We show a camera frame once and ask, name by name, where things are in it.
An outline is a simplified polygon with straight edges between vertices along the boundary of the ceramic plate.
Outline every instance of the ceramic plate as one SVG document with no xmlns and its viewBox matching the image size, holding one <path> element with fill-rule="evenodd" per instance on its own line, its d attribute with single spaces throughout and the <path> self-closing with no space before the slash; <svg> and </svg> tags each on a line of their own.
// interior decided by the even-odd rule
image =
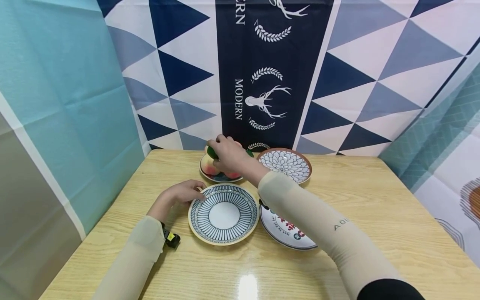
<svg viewBox="0 0 480 300">
<path fill-rule="evenodd" d="M 282 172 L 296 183 L 310 179 L 312 165 L 302 154 L 285 148 L 267 149 L 257 158 L 265 167 L 275 172 Z"/>
<path fill-rule="evenodd" d="M 206 200 L 194 200 L 188 211 L 190 228 L 199 239 L 227 246 L 243 240 L 255 229 L 259 208 L 246 189 L 223 183 L 202 193 Z"/>
<path fill-rule="evenodd" d="M 223 174 L 222 172 L 220 172 L 218 175 L 208 175 L 208 174 L 205 174 L 203 171 L 202 171 L 202 168 L 200 167 L 200 162 L 202 161 L 202 159 L 200 158 L 200 161 L 198 162 L 198 169 L 200 170 L 200 173 L 206 177 L 207 179 L 213 181 L 213 182 L 218 182 L 218 183 L 233 183 L 233 182 L 237 182 L 237 181 L 240 181 L 243 179 L 243 177 L 238 177 L 238 178 L 234 178 L 234 179 L 230 179 L 228 178 L 227 176 L 225 176 L 225 174 Z"/>
<path fill-rule="evenodd" d="M 292 223 L 260 205 L 260 219 L 266 232 L 280 244 L 295 250 L 311 250 L 317 245 Z"/>
</svg>

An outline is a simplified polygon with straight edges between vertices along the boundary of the black device on wrist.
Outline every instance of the black device on wrist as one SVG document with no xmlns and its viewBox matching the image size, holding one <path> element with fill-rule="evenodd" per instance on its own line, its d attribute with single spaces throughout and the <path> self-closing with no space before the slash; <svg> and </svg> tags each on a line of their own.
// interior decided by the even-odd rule
<svg viewBox="0 0 480 300">
<path fill-rule="evenodd" d="M 165 238 L 165 244 L 167 244 L 168 247 L 176 249 L 180 243 L 180 236 L 176 233 L 171 233 L 165 228 L 165 224 L 161 222 L 162 224 L 162 229 L 163 229 L 163 236 Z"/>
</svg>

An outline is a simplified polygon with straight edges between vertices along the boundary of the fabric backdrop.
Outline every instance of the fabric backdrop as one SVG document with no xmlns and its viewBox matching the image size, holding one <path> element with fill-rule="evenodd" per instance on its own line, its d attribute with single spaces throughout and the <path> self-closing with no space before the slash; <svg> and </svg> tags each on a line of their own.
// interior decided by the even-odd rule
<svg viewBox="0 0 480 300">
<path fill-rule="evenodd" d="M 98 0 L 153 148 L 377 156 L 468 62 L 467 0 Z"/>
<path fill-rule="evenodd" d="M 380 158 L 480 267 L 480 64 L 467 75 Z"/>
<path fill-rule="evenodd" d="M 96 0 L 0 0 L 0 299 L 35 300 L 144 159 Z"/>
</svg>

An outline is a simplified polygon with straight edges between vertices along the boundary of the table surface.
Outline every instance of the table surface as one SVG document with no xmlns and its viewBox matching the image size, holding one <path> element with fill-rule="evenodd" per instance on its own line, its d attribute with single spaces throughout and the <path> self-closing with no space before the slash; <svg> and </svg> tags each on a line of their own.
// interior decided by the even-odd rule
<svg viewBox="0 0 480 300">
<path fill-rule="evenodd" d="M 202 155 L 153 150 L 41 299 L 90 299 L 157 195 L 180 181 L 206 181 L 198 170 Z M 307 158 L 313 174 L 302 186 L 365 231 L 426 299 L 478 299 L 480 270 L 384 162 Z M 258 200 L 250 183 L 239 184 Z M 187 207 L 172 210 L 168 226 L 180 234 L 181 244 L 176 251 L 164 248 L 141 299 L 348 299 L 335 264 L 323 251 L 284 247 L 260 222 L 238 244 L 211 246 L 193 235 L 187 213 Z"/>
</svg>

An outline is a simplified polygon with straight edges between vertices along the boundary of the plate rim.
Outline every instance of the plate rim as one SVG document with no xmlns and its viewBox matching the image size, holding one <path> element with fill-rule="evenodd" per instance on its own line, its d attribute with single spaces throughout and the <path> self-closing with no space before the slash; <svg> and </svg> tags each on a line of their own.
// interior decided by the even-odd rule
<svg viewBox="0 0 480 300">
<path fill-rule="evenodd" d="M 309 250 L 313 250 L 313 249 L 317 249 L 318 248 L 318 245 L 315 244 L 315 246 L 312 246 L 312 247 L 308 247 L 308 248 L 297 248 L 297 247 L 294 247 L 294 246 L 290 246 L 290 245 L 287 245 L 285 244 L 284 242 L 280 241 L 279 239 L 277 239 L 268 229 L 267 227 L 265 226 L 265 221 L 264 221 L 264 218 L 262 217 L 262 208 L 264 208 L 265 210 L 267 210 L 265 208 L 265 205 L 260 205 L 260 222 L 262 223 L 262 226 L 264 227 L 265 229 L 265 232 L 271 237 L 273 238 L 277 243 L 287 247 L 287 248 L 290 248 L 290 249 L 293 249 L 293 250 L 297 250 L 297 251 L 309 251 Z"/>
<path fill-rule="evenodd" d="M 237 184 L 233 184 L 233 183 L 219 183 L 219 184 L 213 184 L 211 186 L 208 186 L 206 187 L 205 189 L 203 189 L 201 191 L 201 193 L 204 193 L 206 190 L 212 188 L 212 187 L 215 187 L 215 186 L 219 186 L 219 185 L 229 185 L 229 186 L 235 186 L 235 187 L 238 187 L 238 188 L 241 188 L 243 189 L 244 191 L 247 192 L 248 195 L 250 195 L 250 197 L 252 197 L 253 199 L 253 202 L 255 203 L 255 208 L 257 210 L 257 218 L 252 226 L 252 229 L 250 231 L 248 231 L 241 239 L 238 239 L 236 241 L 233 241 L 233 242 L 230 242 L 230 243 L 214 243 L 214 242 L 210 242 L 209 240 L 205 240 L 204 238 L 202 238 L 194 229 L 193 229 L 193 224 L 192 224 L 192 219 L 190 218 L 190 214 L 192 213 L 192 207 L 193 207 L 193 204 L 196 202 L 196 201 L 200 201 L 198 199 L 195 199 L 192 201 L 192 203 L 190 203 L 190 207 L 188 208 L 188 225 L 190 227 L 190 230 L 193 232 L 193 234 L 198 238 L 200 239 L 201 241 L 207 243 L 207 244 L 210 244 L 210 245 L 213 245 L 213 246 L 230 246 L 230 245 L 233 245 L 233 244 L 236 244 L 236 243 L 239 243 L 241 241 L 243 241 L 244 239 L 246 239 L 247 237 L 249 237 L 252 232 L 255 230 L 255 228 L 257 227 L 258 225 L 258 220 L 260 219 L 260 208 L 259 208 L 259 204 L 257 203 L 257 201 L 255 200 L 255 197 L 252 195 L 251 192 L 249 192 L 247 189 L 245 189 L 244 187 L 242 186 L 239 186 Z"/>
<path fill-rule="evenodd" d="M 217 183 L 224 183 L 224 184 L 227 184 L 227 183 L 234 183 L 234 182 L 237 182 L 237 181 L 240 181 L 243 179 L 242 176 L 238 177 L 238 178 L 235 178 L 235 179 L 232 179 L 231 181 L 218 181 L 218 180 L 215 180 L 213 178 L 210 178 L 208 177 L 207 174 L 205 174 L 205 172 L 202 170 L 202 168 L 200 167 L 200 162 L 202 161 L 202 158 L 200 158 L 200 160 L 198 161 L 198 169 L 200 170 L 200 174 L 202 176 L 204 176 L 205 178 L 207 178 L 208 180 L 211 180 L 213 182 L 217 182 Z"/>
<path fill-rule="evenodd" d="M 304 182 L 307 182 L 310 177 L 312 176 L 312 173 L 313 173 L 313 169 L 312 169 L 312 164 L 310 163 L 310 161 L 308 160 L 308 158 L 305 157 L 305 155 L 303 155 L 302 153 L 300 152 L 297 152 L 295 150 L 292 150 L 292 149 L 288 149 L 288 148 L 270 148 L 270 149 L 265 149 L 264 151 L 260 152 L 260 154 L 257 156 L 257 160 L 260 162 L 260 158 L 265 155 L 266 153 L 268 152 L 272 152 L 272 151 L 286 151 L 286 152 L 291 152 L 291 153 L 294 153 L 298 156 L 300 156 L 301 158 L 303 158 L 303 160 L 305 160 L 305 162 L 307 163 L 308 167 L 309 167 L 309 174 L 307 176 L 307 178 L 305 178 L 305 180 L 301 181 L 301 182 L 297 182 L 297 184 L 302 184 Z"/>
</svg>

